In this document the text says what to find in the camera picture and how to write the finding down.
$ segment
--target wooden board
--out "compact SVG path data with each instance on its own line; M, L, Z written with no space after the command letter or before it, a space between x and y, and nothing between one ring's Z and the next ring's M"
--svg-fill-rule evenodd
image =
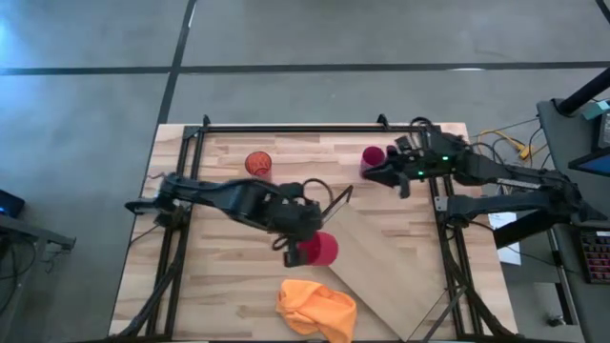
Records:
M403 341L409 340L443 295L442 279L421 268L417 256L402 253L349 204L324 231L339 243L331 271Z
M463 124L441 126L444 131L466 134ZM148 175L175 170L183 127L159 127ZM388 237L407 258L416 259L422 269L444 281L428 184L413 182L411 197L400 200L394 190L362 180L358 175L360 154L365 147L385 147L398 136L396 133L206 134L199 175L200 179L216 182L245 177L245 157L252 151L263 150L274 161L275 183L319 177L329 183L337 194L348 185L354 185L350 202L352 207L367 220L376 223L375 230ZM189 152L187 172L192 156L193 147ZM159 182L160 179L147 179L143 195L153 196ZM306 192L309 197L320 200L323 206L328 203L328 195L318 185L308 185ZM456 185L456 193L477 196L480 195L480 188ZM149 229L152 221L152 216L139 217L133 236ZM478 227L471 227L464 234L477 291L494 315L514 331L516 325L493 235ZM150 295L162 235L162 231L155 231L130 248L111 333L125 328ZM275 312L275 295L285 278L314 280L352 296L358 306L356 340L397 339L397 335L330 269L284 268L281 253L270 249L273 239L265 232L233 222L217 210L202 206L194 208L175 339L321 338L319 334L304 337L292 332ZM436 316L442 312L442 305L447 303L445 296L416 330L413 339L425 335ZM462 311L467 319L465 307ZM161 306L161 312L160 328L164 324L165 303ZM448 318L434 338L453 337L453 324Z

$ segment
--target white paper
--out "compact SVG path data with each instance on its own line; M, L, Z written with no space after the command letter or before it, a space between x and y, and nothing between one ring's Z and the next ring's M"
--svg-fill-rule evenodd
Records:
M492 229L501 228L508 223L512 223L517 220L517 214L514 212L500 212L500 213L492 213L488 214L489 216L489 224L491 224ZM519 254L519 243L514 243L509 246L512 250L506 248L502 248L498 250L498 257L500 262L510 263L514 265L521 265L521 255Z

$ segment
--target gray floor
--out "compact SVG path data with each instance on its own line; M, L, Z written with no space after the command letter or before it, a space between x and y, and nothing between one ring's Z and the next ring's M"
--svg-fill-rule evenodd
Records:
M186 6L4 1L0 68L168 67ZM593 0L198 0L183 65L604 60L610 24ZM215 123L371 122L385 113L466 122L475 134L532 118L537 101L599 72L183 74L168 122L198 123L203 113ZM0 189L27 199L28 221L78 237L51 274L34 275L12 341L106 334L133 222L123 203L140 190L167 80L0 76ZM509 133L527 141L537 127ZM519 330L568 339L529 319L523 271L505 269Z

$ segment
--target orange cloth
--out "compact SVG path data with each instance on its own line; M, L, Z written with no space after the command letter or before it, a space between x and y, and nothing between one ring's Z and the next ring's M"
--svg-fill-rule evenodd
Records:
M284 280L275 310L300 334L320 330L331 343L348 343L354 337L356 303L348 294L303 280Z

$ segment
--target wooden table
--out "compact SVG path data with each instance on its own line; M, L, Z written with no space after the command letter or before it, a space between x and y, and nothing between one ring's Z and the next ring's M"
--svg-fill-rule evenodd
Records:
M443 131L468 136L462 123L440 124ZM184 125L162 125L154 140L148 175L173 172L177 162ZM411 196L400 200L397 192L358 175L360 154L371 145L385 147L396 133L206 133L199 178L222 182L247 177L244 159L253 151L266 151L273 159L273 182L303 181L318 177L335 193L348 185L355 190L352 206L366 216L373 229L381 230L418 264L443 279L444 270L437 227L427 183L412 182ZM193 147L187 159L190 172ZM143 196L153 196L160 178L147 178ZM478 196L479 187L455 184L458 194ZM328 203L327 193L308 185L308 197ZM135 222L133 236L153 226L153 216L143 215ZM511 303L498 261L493 235L471 226L464 231L475 287L489 309L509 330L516 332ZM157 230L139 239L130 248L111 324L118 333L137 314L153 290L163 232ZM348 293L357 303L355 339L397 339L397 336L326 267L286 269L281 252L270 245L275 237L233 222L215 209L195 206L189 235L187 258L182 276L174 339L184 340L301 340L322 338L301 336L291 331L275 312L275 298L282 280L307 279ZM165 300L157 328L163 328ZM448 303L439 302L413 335L421 338ZM462 306L467 332L467 308ZM453 338L451 315L434 338Z

